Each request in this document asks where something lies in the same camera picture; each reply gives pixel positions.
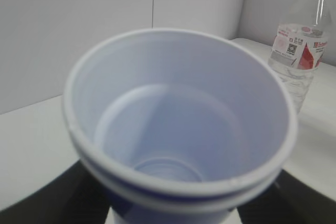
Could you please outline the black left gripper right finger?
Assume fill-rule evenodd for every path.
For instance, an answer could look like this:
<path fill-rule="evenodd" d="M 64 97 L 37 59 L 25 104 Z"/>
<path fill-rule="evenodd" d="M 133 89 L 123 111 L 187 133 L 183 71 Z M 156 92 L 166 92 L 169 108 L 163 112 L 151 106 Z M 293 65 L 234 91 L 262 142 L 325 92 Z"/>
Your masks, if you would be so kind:
<path fill-rule="evenodd" d="M 335 201 L 284 170 L 267 190 L 237 210 L 242 223 L 335 223 Z"/>

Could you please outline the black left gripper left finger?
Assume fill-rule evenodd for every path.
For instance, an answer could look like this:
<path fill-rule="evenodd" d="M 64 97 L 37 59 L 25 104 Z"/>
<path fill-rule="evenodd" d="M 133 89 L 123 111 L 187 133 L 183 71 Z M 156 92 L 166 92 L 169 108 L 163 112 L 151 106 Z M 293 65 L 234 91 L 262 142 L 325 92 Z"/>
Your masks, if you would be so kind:
<path fill-rule="evenodd" d="M 102 187 L 80 162 L 31 196 L 1 211 L 1 223 L 105 223 Z"/>

